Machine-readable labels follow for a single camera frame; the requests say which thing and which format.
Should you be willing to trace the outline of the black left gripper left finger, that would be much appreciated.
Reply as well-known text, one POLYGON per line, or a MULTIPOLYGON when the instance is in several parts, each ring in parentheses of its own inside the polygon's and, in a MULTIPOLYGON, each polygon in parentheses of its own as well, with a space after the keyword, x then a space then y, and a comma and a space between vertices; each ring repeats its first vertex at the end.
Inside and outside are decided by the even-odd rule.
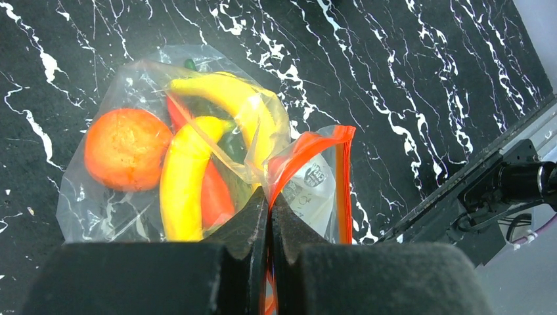
POLYGON ((30 289, 23 314, 263 314, 267 200, 258 188, 199 242, 71 243, 30 289))

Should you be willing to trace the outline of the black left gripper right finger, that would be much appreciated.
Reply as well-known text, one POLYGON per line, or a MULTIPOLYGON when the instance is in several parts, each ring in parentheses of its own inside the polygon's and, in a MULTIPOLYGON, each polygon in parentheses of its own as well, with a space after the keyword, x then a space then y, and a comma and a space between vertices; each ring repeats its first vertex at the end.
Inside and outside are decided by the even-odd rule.
POLYGON ((446 243, 326 241, 281 194, 271 200, 279 314, 492 314, 474 265, 446 243))

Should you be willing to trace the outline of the orange toy carrot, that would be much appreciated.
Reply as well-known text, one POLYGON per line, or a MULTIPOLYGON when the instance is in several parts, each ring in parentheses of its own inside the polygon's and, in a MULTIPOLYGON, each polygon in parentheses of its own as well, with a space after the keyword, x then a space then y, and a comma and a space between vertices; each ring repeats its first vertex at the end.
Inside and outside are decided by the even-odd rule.
MULTIPOLYGON (((193 115, 170 96, 166 96, 166 105, 173 131, 177 133, 186 125, 187 118, 192 119, 193 115)), ((208 162, 204 173, 200 204, 204 229, 222 225, 235 214, 229 188, 212 161, 208 162)))

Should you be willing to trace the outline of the yellow toy banana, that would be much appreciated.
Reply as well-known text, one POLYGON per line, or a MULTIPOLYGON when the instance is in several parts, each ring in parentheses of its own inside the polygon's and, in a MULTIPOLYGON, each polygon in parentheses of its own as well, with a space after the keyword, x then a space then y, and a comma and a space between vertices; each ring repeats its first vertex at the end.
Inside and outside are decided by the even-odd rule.
POLYGON ((204 238, 202 227, 202 181, 212 149, 197 132, 213 142, 233 129, 231 121, 200 116, 173 137, 160 179, 160 213, 169 242, 196 242, 204 238))
POLYGON ((271 156, 288 133, 284 113, 273 113, 279 103, 275 93, 227 72, 212 72, 172 79, 169 89, 183 96, 199 96, 227 112, 240 127, 248 161, 257 169, 271 156))

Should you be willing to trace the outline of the green toy cucumber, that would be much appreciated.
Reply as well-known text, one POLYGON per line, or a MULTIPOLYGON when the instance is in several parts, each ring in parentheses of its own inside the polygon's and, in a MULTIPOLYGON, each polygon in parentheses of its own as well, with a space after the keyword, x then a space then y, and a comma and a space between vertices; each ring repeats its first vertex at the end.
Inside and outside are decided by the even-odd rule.
MULTIPOLYGON (((214 116, 233 121, 232 117, 215 103, 200 96, 185 96, 188 109, 194 116, 214 116)), ((235 125, 217 144, 234 162, 243 163, 247 150, 240 129, 235 125)))

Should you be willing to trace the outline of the clear zip bag orange zipper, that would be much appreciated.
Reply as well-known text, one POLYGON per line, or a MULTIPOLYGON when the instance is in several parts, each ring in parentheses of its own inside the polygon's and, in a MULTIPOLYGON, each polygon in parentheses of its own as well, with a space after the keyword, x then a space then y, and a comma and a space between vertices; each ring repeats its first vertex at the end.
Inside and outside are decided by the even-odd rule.
POLYGON ((126 65, 62 179, 66 244, 26 314, 347 314, 351 143, 292 140, 209 47, 126 65))

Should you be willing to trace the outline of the orange toy fruit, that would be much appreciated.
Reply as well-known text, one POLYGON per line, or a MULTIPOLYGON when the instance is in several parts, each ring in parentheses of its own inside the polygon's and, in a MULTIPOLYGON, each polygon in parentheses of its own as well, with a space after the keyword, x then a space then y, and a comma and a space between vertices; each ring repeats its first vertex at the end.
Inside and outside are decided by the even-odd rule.
POLYGON ((146 110, 109 111, 86 134, 85 168, 109 188, 132 192, 151 190, 159 183, 162 158, 172 136, 169 127, 146 110))

